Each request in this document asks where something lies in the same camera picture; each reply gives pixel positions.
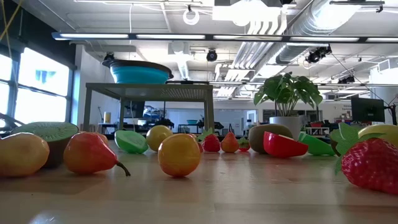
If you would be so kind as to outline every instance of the metal table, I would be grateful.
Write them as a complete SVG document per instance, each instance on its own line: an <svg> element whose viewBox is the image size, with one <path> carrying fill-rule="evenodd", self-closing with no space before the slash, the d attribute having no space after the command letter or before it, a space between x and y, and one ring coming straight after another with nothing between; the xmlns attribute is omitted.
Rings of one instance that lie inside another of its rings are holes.
<svg viewBox="0 0 398 224"><path fill-rule="evenodd" d="M89 130L91 96L93 91L125 101L179 101L203 102L205 107L205 129L214 130L213 85L176 85L176 84L117 84L86 83L85 113L83 130ZM124 111L120 107L119 129L123 128Z"/></svg>

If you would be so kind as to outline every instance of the computer monitor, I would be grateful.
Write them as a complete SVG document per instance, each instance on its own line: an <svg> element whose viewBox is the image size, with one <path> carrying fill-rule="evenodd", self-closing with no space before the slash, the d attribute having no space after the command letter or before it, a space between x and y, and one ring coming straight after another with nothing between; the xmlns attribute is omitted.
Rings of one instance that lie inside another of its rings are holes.
<svg viewBox="0 0 398 224"><path fill-rule="evenodd" d="M385 122L383 100L352 98L353 121Z"/></svg>
<svg viewBox="0 0 398 224"><path fill-rule="evenodd" d="M145 101L126 101L124 104L124 118L142 118L144 107Z"/></svg>

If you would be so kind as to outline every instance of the kiwi half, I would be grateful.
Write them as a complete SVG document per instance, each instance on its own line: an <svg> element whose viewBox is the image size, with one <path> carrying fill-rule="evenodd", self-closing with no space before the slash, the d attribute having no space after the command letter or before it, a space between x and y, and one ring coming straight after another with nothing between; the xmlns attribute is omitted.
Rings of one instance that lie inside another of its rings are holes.
<svg viewBox="0 0 398 224"><path fill-rule="evenodd" d="M50 154L43 168L58 167L63 162L63 152L77 132L79 129L76 125L66 122L33 122L12 130L12 134L32 133L47 141Z"/></svg>

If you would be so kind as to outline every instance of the apple slice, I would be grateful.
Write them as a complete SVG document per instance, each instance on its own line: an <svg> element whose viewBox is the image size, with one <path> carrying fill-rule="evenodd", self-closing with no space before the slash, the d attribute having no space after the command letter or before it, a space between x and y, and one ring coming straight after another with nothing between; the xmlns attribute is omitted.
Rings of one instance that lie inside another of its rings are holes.
<svg viewBox="0 0 398 224"><path fill-rule="evenodd" d="M274 133L264 132L264 150L278 158L302 156L308 151L308 145L294 141L291 138Z"/></svg>

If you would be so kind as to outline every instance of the red pear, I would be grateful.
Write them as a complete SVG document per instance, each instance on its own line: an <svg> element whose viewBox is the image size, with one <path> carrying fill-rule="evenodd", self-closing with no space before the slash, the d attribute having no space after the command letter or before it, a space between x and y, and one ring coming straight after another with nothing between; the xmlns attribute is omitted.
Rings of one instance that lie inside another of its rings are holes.
<svg viewBox="0 0 398 224"><path fill-rule="evenodd" d="M115 153L98 134L78 133L69 141L63 153L63 161L68 170L81 175L121 167L126 176L129 171L118 161Z"/></svg>
<svg viewBox="0 0 398 224"><path fill-rule="evenodd" d="M234 153L239 149L238 140L236 140L234 133L231 131L225 136L221 142L221 149L224 152Z"/></svg>

